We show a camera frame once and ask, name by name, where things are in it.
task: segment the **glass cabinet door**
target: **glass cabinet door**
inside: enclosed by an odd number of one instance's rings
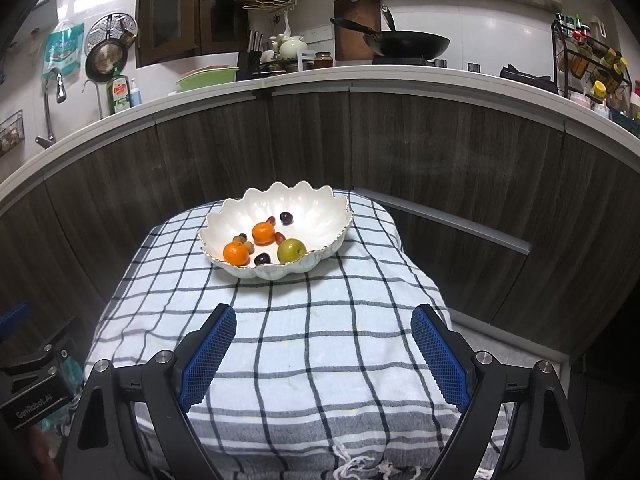
[[[197,48],[198,0],[139,0],[140,66]]]
[[[200,0],[200,43],[203,54],[245,51],[249,18],[234,0]]]

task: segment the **kitchen counter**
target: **kitchen counter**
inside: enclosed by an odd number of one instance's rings
[[[640,277],[640,140],[626,130],[493,76],[331,68],[143,104],[2,182],[0,304],[34,316],[0,352],[68,316],[90,334],[153,227],[276,180],[381,203],[447,306],[571,359]]]
[[[145,124],[154,122],[156,114],[171,114],[172,111],[184,113],[182,110],[185,108],[197,110],[199,104],[207,107],[207,100],[225,96],[229,97],[229,102],[234,100],[234,96],[237,100],[243,100],[246,98],[243,94],[259,89],[308,91],[300,87],[305,84],[314,84],[314,89],[322,89],[324,86],[325,91],[344,91],[349,86],[357,91],[380,88],[388,92],[434,96],[507,111],[543,124],[551,123],[560,129],[564,128],[568,134],[603,149],[640,173],[640,139],[592,110],[550,92],[495,76],[446,68],[347,66],[239,81],[183,92],[96,121],[25,161],[17,171],[1,182],[0,214],[6,207],[7,198],[15,199],[15,191],[28,184],[34,176],[55,171],[59,159],[68,160],[65,155],[70,152],[78,153],[78,149],[82,150],[83,146],[91,151],[96,146],[103,145],[103,142],[114,140],[110,134],[123,126],[130,125],[133,129],[142,129]]]

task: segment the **plaid tablecloth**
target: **plaid tablecloth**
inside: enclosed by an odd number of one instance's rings
[[[276,282],[238,280],[204,257],[196,232],[220,202],[154,228],[102,315],[85,376],[102,358],[133,365],[175,348],[228,303],[236,338],[188,414],[225,478],[425,476],[459,413],[434,382],[410,319],[421,303],[450,327],[449,313],[402,252],[384,208],[335,192],[354,212],[344,244],[311,272]],[[144,404],[136,415],[161,465]],[[501,412],[483,468],[494,466],[507,426]]]

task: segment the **white ceramic teapot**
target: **white ceramic teapot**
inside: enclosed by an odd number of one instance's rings
[[[280,55],[282,59],[293,59],[298,55],[299,50],[305,50],[306,43],[302,40],[302,36],[291,36],[280,46]]]

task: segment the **sauce jar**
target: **sauce jar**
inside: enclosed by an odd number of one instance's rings
[[[334,65],[334,58],[330,52],[316,52],[314,58],[314,68],[331,68]]]

